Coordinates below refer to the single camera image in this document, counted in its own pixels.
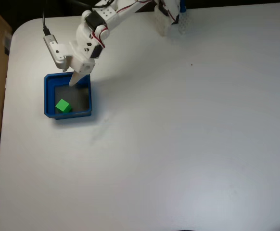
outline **green cube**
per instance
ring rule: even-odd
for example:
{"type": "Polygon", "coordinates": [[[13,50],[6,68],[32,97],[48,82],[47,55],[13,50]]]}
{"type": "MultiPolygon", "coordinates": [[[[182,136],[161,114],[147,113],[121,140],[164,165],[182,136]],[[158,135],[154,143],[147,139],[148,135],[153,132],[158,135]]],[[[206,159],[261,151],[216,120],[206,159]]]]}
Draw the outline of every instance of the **green cube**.
{"type": "Polygon", "coordinates": [[[58,108],[59,111],[63,112],[63,113],[70,112],[72,109],[71,105],[62,99],[57,103],[57,105],[55,107],[58,108]]]}

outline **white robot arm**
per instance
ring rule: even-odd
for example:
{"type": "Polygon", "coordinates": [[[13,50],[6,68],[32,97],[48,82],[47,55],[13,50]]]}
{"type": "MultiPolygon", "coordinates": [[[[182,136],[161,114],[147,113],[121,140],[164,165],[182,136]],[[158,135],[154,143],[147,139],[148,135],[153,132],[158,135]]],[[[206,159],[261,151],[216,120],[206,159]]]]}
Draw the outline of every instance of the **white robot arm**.
{"type": "MultiPolygon", "coordinates": [[[[92,11],[86,10],[82,13],[76,40],[69,44],[58,44],[54,35],[46,33],[44,41],[56,66],[63,71],[67,71],[69,67],[74,69],[69,82],[70,86],[92,72],[95,59],[99,58],[105,48],[104,40],[109,37],[111,30],[151,1],[101,0],[92,11]]],[[[164,34],[167,28],[176,21],[180,0],[155,1],[157,2],[155,16],[159,25],[158,30],[164,34]]]]}

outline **white table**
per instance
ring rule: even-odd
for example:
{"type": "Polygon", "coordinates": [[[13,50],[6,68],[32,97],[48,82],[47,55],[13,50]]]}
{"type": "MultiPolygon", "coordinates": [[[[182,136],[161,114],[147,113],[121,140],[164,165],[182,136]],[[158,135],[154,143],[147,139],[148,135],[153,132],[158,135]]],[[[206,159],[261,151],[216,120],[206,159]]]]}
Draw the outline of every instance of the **white table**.
{"type": "MultiPolygon", "coordinates": [[[[160,37],[152,13],[122,23],[93,115],[62,121],[43,114],[59,70],[41,20],[15,32],[0,231],[280,231],[280,4],[190,13],[184,37],[160,37]]],[[[46,21],[67,42],[79,20],[46,21]]]]}

